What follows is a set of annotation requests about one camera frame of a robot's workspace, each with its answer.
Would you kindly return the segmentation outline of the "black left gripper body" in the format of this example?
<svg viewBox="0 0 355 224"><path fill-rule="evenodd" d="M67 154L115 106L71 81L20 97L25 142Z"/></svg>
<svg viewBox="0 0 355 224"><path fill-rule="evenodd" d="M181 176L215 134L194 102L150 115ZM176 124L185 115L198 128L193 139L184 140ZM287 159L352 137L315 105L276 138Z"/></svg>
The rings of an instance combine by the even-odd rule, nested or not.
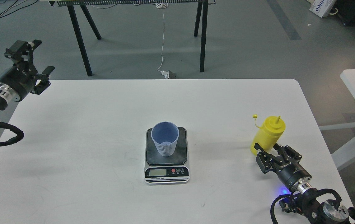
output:
<svg viewBox="0 0 355 224"><path fill-rule="evenodd" d="M7 86L13 95L15 102L22 101L29 93L39 95L40 89L36 86L38 75L34 65L12 66L9 70L0 75L0 87Z"/></svg>

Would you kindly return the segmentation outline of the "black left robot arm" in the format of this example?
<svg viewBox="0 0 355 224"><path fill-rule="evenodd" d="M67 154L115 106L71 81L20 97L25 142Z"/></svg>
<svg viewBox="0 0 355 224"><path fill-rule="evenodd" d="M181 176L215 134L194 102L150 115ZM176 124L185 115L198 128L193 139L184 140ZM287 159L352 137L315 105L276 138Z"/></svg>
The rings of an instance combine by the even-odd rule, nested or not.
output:
<svg viewBox="0 0 355 224"><path fill-rule="evenodd" d="M5 50L4 56L10 59L13 65L0 75L0 110L5 110L12 101L22 101L29 93L40 95L51 85L49 76L54 67L47 66L39 73L33 64L33 52L41 44L41 40L17 40ZM8 129L16 135L0 142L0 147L15 144L24 137L24 132L11 124L0 121L0 128Z"/></svg>

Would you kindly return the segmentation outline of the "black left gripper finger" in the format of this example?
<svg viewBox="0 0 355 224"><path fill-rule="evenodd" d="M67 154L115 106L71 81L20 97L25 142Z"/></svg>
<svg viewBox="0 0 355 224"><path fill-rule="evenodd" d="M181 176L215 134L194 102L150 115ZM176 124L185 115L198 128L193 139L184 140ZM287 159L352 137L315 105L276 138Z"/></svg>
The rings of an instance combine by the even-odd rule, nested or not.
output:
<svg viewBox="0 0 355 224"><path fill-rule="evenodd" d="M25 72L37 72L33 64L33 51L42 44L41 40L31 42L17 40L6 48L4 56L13 62L13 66Z"/></svg>
<svg viewBox="0 0 355 224"><path fill-rule="evenodd" d="M32 80L34 83L34 86L32 90L30 91L34 95L40 95L42 92L45 91L46 88L48 88L51 83L49 81L50 74L54 71L55 67L54 66L47 66L42 74L36 74L32 75Z"/></svg>

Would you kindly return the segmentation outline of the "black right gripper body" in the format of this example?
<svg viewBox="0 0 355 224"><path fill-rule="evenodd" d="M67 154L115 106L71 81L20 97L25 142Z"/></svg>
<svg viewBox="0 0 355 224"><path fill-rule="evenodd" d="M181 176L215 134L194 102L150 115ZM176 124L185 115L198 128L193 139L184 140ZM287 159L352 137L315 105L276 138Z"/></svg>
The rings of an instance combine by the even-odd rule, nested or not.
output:
<svg viewBox="0 0 355 224"><path fill-rule="evenodd" d="M291 193L296 192L301 183L308 183L312 178L311 174L295 160L284 162L283 159L277 159L274 161L274 169L279 180Z"/></svg>

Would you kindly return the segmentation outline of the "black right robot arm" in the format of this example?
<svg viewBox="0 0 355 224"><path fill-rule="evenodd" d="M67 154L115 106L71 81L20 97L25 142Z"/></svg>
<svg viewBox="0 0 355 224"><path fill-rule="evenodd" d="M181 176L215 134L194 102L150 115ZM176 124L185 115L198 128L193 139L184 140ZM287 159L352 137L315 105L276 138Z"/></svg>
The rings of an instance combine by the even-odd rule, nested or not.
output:
<svg viewBox="0 0 355 224"><path fill-rule="evenodd" d="M274 172L290 191L273 200L270 208L273 224L278 223L275 217L276 203L280 204L283 212L302 215L311 224L349 224L350 218L355 220L354 207L342 205L342 198L335 190L318 190L309 184L311 174L301 166L301 154L290 146L276 143L273 148L278 156L267 153L258 143L254 148L258 151L256 162L261 171L264 174Z"/></svg>

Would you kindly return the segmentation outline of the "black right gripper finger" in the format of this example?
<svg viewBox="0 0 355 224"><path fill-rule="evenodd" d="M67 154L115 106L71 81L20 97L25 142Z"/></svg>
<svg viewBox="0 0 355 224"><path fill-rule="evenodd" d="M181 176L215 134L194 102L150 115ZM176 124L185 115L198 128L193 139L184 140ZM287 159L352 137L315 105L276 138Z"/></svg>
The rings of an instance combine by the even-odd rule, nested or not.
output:
<svg viewBox="0 0 355 224"><path fill-rule="evenodd" d="M269 171L281 171L281 168L278 168L281 164L278 157L267 153L258 143L254 144L254 148L258 151L256 162L262 173L266 174Z"/></svg>
<svg viewBox="0 0 355 224"><path fill-rule="evenodd" d="M290 146L280 146L276 143L273 149L277 151L278 156L272 159L273 165L290 165L299 163L302 159L302 155L296 152Z"/></svg>

